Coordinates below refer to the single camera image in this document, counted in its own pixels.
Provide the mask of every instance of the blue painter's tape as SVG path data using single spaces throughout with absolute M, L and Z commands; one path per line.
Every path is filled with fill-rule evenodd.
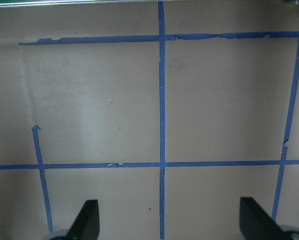
M 40 149 L 39 130 L 41 130 L 41 129 L 38 126 L 34 126 L 34 127 L 32 127 L 31 132 L 33 134 L 37 163 L 42 165 L 43 158 L 42 158 L 41 149 Z
M 279 165 L 279 160 L 260 161 L 192 161 L 192 162 L 167 162 L 166 167 L 226 167 L 226 166 L 267 166 Z
M 159 236 L 165 239 L 165 168 L 160 169 L 159 175 Z
M 45 169 L 106 169 L 118 168 L 118 163 L 64 163 L 64 164 L 45 164 Z
M 160 162 L 131 162 L 119 165 L 119 168 L 159 168 Z
M 36 164 L 0 165 L 0 170 L 39 169 Z
M 36 42 L 19 42 L 19 46 L 28 45 L 54 45 L 54 44 L 104 44 L 104 43 L 135 43 L 135 42 L 158 42 L 158 35 L 140 36 L 97 36 L 97 37 L 62 37 L 57 40 L 42 38 Z
M 299 165 L 299 160 L 286 160 L 285 165 Z
M 282 144 L 282 154 L 280 157 L 277 184 L 276 184 L 276 189 L 275 189 L 274 204 L 273 204 L 272 215 L 271 215 L 271 217 L 274 221 L 276 220 L 277 212 L 278 212 L 278 208 L 279 208 L 280 195 L 281 195 L 281 189 L 282 189 L 282 183 L 283 183 L 283 177 L 284 177 L 284 169 L 285 169 L 285 164 L 286 164 L 286 156 L 288 153 L 287 143 L 290 139 L 290 134 L 291 134 L 291 127 L 292 127 L 292 120 L 293 120 L 298 84 L 299 84 L 299 37 L 298 37 L 298 46 L 297 46 L 296 60 L 295 60 L 295 66 L 294 66 L 294 74 L 293 74 L 293 80 L 292 80 L 289 104 L 288 104 L 288 110 L 287 110 L 284 139 L 283 139 L 283 144 Z
M 159 168 L 159 162 L 45 164 L 44 169 Z
M 181 161 L 166 162 L 166 168 L 177 167 L 226 167 L 226 166 L 270 166 L 280 165 L 280 160 L 259 161 Z M 285 165 L 299 165 L 299 160 L 286 160 Z M 0 165 L 0 170 L 20 169 L 105 169 L 105 168 L 159 168 L 160 162 L 130 162 L 119 165 L 118 163 L 76 163 L 76 164 L 15 164 Z
M 167 41 L 223 39 L 262 39 L 262 38 L 298 38 L 299 31 L 233 32 L 233 33 L 190 33 L 166 35 Z
M 158 2 L 159 27 L 159 237 L 165 239 L 165 13 L 163 2 Z
M 52 213 L 51 213 L 48 185 L 46 183 L 45 172 L 43 169 L 39 170 L 39 175 L 40 175 L 41 188 L 43 190 L 43 196 L 44 196 L 44 202 L 45 202 L 47 226 L 48 226 L 49 232 L 52 233 L 54 231 L 53 224 L 52 224 Z
M 44 166 L 43 158 L 42 158 L 41 149 L 40 149 L 40 141 L 39 141 L 39 133 L 38 133 L 39 130 L 41 130 L 41 129 L 38 126 L 34 126 L 31 129 L 32 134 L 33 134 L 37 163 L 38 163 L 41 188 L 42 188 L 43 196 L 44 196 L 47 226 L 48 226 L 49 232 L 52 233 L 53 232 L 52 213 L 51 213 L 50 199 L 49 199 L 49 193 L 48 193 L 48 186 L 46 183 L 44 167 L 43 167 Z

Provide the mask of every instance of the blue tape line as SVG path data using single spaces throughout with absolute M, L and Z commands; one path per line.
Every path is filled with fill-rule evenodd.
M 44 202 L 45 202 L 45 209 L 46 209 L 46 218 L 47 218 L 47 226 L 50 233 L 53 232 L 53 224 L 52 224 L 52 213 L 51 213 L 51 206 L 50 206 L 50 199 L 49 199 L 49 192 L 48 186 L 45 179 L 44 173 L 44 165 L 43 165 L 43 158 L 40 149 L 40 142 L 39 142 L 39 130 L 41 130 L 38 126 L 34 126 L 31 131 L 33 133 L 33 140 L 36 152 L 37 163 L 39 167 L 39 176 L 41 182 L 41 188 L 43 191 Z
M 45 164 L 44 169 L 159 168 L 159 162 Z
M 0 165 L 0 170 L 39 169 L 36 164 Z
M 279 165 L 279 160 L 261 161 L 198 161 L 198 162 L 167 162 L 166 167 L 225 167 L 225 166 L 267 166 Z
M 224 39 L 261 39 L 261 38 L 298 38 L 299 31 L 264 31 L 264 32 L 233 32 L 233 33 L 190 33 L 166 35 L 167 41 L 203 40 L 213 38 Z
M 165 35 L 166 41 L 203 40 L 212 38 L 224 39 L 259 39 L 259 38 L 298 38 L 299 31 L 266 31 L 266 32 L 232 32 L 232 33 L 189 33 Z M 159 35 L 134 36 L 96 36 L 96 37 L 62 37 L 57 40 L 41 38 L 36 42 L 19 42 L 19 46 L 55 45 L 55 44 L 104 44 L 104 43 L 137 43 L 158 42 Z
M 166 162 L 165 168 L 177 167 L 226 167 L 226 166 L 270 166 L 280 165 L 280 160 L 257 161 L 181 161 Z M 299 160 L 286 160 L 285 165 L 299 165 Z M 130 162 L 119 165 L 118 163 L 65 163 L 65 164 L 15 164 L 0 165 L 0 170 L 20 169 L 107 169 L 107 168 L 160 168 L 160 162 Z
M 37 163 L 39 165 L 42 165 L 43 158 L 42 158 L 41 149 L 40 149 L 39 130 L 41 130 L 41 129 L 38 126 L 34 126 L 34 127 L 32 127 L 31 132 L 33 134 Z
M 57 40 L 41 38 L 36 42 L 19 42 L 19 46 L 28 45 L 54 45 L 54 44 L 104 44 L 104 43 L 134 43 L 134 42 L 158 42 L 158 35 L 142 36 L 96 36 L 96 37 L 62 37 Z
M 159 237 L 165 239 L 165 13 L 163 2 L 158 2 L 159 27 Z
M 299 165 L 299 160 L 286 160 L 285 165 Z
M 165 168 L 159 174 L 159 238 L 165 239 Z
M 295 107 L 295 101 L 296 101 L 296 94 L 297 94 L 297 90 L 298 90 L 298 84 L 299 84 L 299 37 L 298 37 L 298 46 L 297 46 L 297 52 L 296 52 L 293 80 L 292 80 L 292 85 L 291 85 L 291 90 L 290 90 L 284 139 L 283 139 L 283 144 L 282 144 L 282 154 L 280 157 L 280 165 L 279 165 L 277 184 L 276 184 L 276 189 L 275 189 L 274 204 L 273 204 L 273 209 L 272 209 L 272 214 L 271 214 L 271 217 L 274 221 L 276 220 L 277 212 L 278 212 L 278 208 L 279 208 L 280 195 L 281 195 L 281 189 L 282 189 L 282 183 L 283 183 L 283 177 L 284 177 L 284 169 L 285 169 L 285 164 L 286 164 L 286 156 L 287 156 L 287 152 L 288 152 L 287 142 L 289 141 L 290 134 L 291 134 L 291 127 L 292 127 L 292 120 L 293 120 L 293 113 L 294 113 L 294 107 Z

